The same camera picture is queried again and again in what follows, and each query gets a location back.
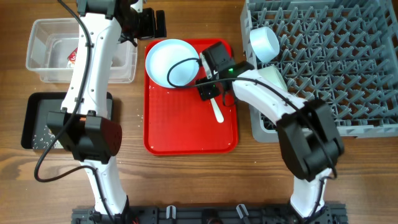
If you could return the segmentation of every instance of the transparent container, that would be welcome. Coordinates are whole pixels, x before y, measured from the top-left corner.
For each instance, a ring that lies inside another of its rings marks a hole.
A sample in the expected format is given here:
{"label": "transparent container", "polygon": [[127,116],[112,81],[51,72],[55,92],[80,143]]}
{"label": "transparent container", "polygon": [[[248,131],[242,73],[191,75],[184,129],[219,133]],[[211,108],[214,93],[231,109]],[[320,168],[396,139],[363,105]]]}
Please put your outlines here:
{"label": "transparent container", "polygon": [[[26,68],[45,83],[68,83],[73,69],[69,55],[78,46],[79,24],[73,18],[39,19],[33,23]],[[131,83],[136,75],[137,48],[130,42],[118,45],[112,59],[109,83]]]}

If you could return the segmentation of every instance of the wooden tabletop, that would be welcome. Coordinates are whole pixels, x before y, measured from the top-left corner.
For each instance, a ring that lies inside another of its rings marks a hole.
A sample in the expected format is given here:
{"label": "wooden tabletop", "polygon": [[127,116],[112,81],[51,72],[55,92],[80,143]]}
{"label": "wooden tabletop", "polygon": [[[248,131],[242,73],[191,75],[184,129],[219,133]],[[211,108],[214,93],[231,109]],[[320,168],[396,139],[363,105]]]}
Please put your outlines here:
{"label": "wooden tabletop", "polygon": [[[69,223],[73,208],[94,204],[84,171],[41,184],[33,170],[40,154],[21,147],[28,97],[39,91],[66,91],[66,84],[47,84],[25,68],[32,24],[37,19],[70,17],[51,0],[3,0],[0,3],[0,223]],[[75,1],[68,5],[76,9]],[[166,13],[168,38],[223,38],[242,54],[239,16],[243,0],[150,0],[147,7]],[[239,144],[233,152],[210,156],[155,157],[142,141],[144,50],[139,42],[136,79],[109,85],[117,120],[123,128],[118,154],[122,185],[131,205],[286,203],[293,175],[279,145],[256,142],[248,106],[238,104]],[[346,203],[350,223],[398,222],[398,138],[345,139],[338,180],[326,188],[325,200]],[[42,177],[78,165],[67,153],[49,154]]]}

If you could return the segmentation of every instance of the black cable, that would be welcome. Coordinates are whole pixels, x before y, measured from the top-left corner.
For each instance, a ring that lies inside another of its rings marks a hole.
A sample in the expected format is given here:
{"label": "black cable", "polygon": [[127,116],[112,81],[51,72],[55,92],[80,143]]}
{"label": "black cable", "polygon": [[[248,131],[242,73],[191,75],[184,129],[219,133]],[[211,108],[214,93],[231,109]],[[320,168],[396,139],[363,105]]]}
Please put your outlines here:
{"label": "black cable", "polygon": [[98,174],[97,171],[94,167],[92,166],[79,166],[76,167],[70,171],[67,171],[63,174],[60,174],[56,177],[52,177],[52,178],[48,178],[48,179],[41,179],[39,177],[39,169],[40,166],[43,163],[43,160],[45,159],[46,155],[50,152],[51,148],[53,147],[53,145],[58,141],[58,139],[60,139],[60,137],[68,130],[68,128],[71,126],[77,111],[80,107],[80,103],[81,103],[81,99],[83,98],[83,92],[85,89],[85,85],[86,85],[86,81],[87,81],[87,76],[88,76],[88,69],[90,67],[90,61],[91,61],[91,39],[90,39],[90,34],[88,33],[87,27],[84,25],[83,21],[81,21],[81,19],[62,1],[62,0],[58,0],[58,2],[77,20],[77,22],[79,23],[80,27],[83,29],[83,32],[85,33],[86,36],[86,48],[87,48],[87,58],[86,58],[86,65],[85,65],[85,69],[83,72],[83,78],[81,80],[81,85],[80,85],[80,89],[78,92],[78,96],[77,96],[77,101],[76,101],[76,105],[75,108],[73,109],[72,114],[70,115],[68,121],[65,123],[65,125],[62,127],[62,129],[60,130],[60,132],[55,136],[55,138],[53,139],[53,141],[49,144],[49,146],[47,146],[46,150],[43,152],[43,154],[40,156],[39,160],[36,163],[36,167],[34,170],[34,177],[37,181],[42,182],[42,183],[47,183],[47,182],[52,182],[55,180],[59,180],[62,177],[65,177],[75,171],[78,171],[80,169],[90,169],[91,171],[93,171],[93,175],[95,177],[95,181],[97,184],[97,188],[98,188],[98,192],[99,192],[99,196],[101,197],[103,206],[106,210],[106,213],[108,214],[109,219],[111,220],[112,223],[114,223],[114,220],[111,216],[111,212],[109,211],[109,208],[106,205],[106,201],[105,201],[105,197],[103,195],[103,191],[101,188],[101,184],[100,184],[100,180],[98,178]]}
{"label": "black cable", "polygon": [[201,63],[201,61],[200,61],[199,58],[187,58],[187,59],[184,59],[184,60],[182,60],[182,61],[180,61],[180,62],[177,62],[175,65],[173,65],[173,66],[169,69],[169,71],[167,72],[167,81],[168,81],[168,83],[169,83],[172,87],[175,87],[175,88],[197,88],[197,87],[199,87],[199,86],[214,85],[215,83],[219,83],[219,82],[236,81],[236,80],[254,82],[254,83],[257,84],[257,85],[261,85],[261,86],[267,88],[268,90],[270,90],[271,92],[273,92],[275,95],[277,95],[280,99],[282,99],[286,104],[288,104],[289,106],[291,106],[291,107],[297,112],[297,114],[303,119],[304,123],[308,126],[308,128],[312,130],[313,135],[315,136],[315,138],[316,138],[317,141],[319,142],[320,147],[321,147],[321,149],[322,149],[322,151],[323,151],[323,153],[324,153],[324,155],[325,155],[325,157],[326,157],[326,160],[327,160],[327,162],[328,162],[328,167],[331,168],[332,173],[333,173],[333,177],[325,176],[325,177],[322,177],[322,178],[320,179],[321,184],[320,184],[320,191],[319,191],[318,197],[317,197],[317,202],[315,203],[315,206],[314,206],[314,208],[313,208],[312,214],[310,215],[310,218],[309,218],[309,219],[312,219],[313,216],[314,216],[314,215],[316,214],[316,212],[317,212],[318,206],[320,205],[320,200],[321,200],[321,197],[322,197],[322,191],[323,191],[323,186],[324,186],[324,184],[325,184],[325,179],[330,179],[330,180],[335,180],[335,179],[337,179],[337,170],[336,170],[336,167],[335,167],[333,161],[331,160],[330,156],[329,156],[329,155],[327,154],[327,152],[326,152],[326,146],[325,146],[325,144],[324,144],[323,141],[321,140],[321,137],[319,136],[319,134],[315,131],[315,128],[313,127],[313,125],[311,124],[311,122],[308,120],[308,118],[307,118],[306,116],[304,116],[304,114],[300,111],[300,109],[298,109],[292,102],[290,102],[289,99],[287,99],[286,97],[282,96],[278,91],[276,91],[275,89],[273,89],[273,88],[270,87],[269,85],[267,85],[267,84],[265,84],[265,83],[263,83],[263,82],[260,82],[259,80],[252,79],[252,78],[241,78],[241,77],[237,77],[237,78],[224,78],[224,79],[221,79],[221,80],[212,80],[212,81],[208,81],[208,82],[206,82],[206,83],[199,83],[199,84],[189,85],[189,86],[178,86],[178,85],[174,85],[173,83],[171,83],[171,82],[170,82],[170,73],[171,73],[171,71],[172,71],[175,67],[177,67],[178,65],[180,65],[180,64],[182,64],[182,63],[184,63],[184,62],[190,61],[190,60],[196,60],[199,64]]}

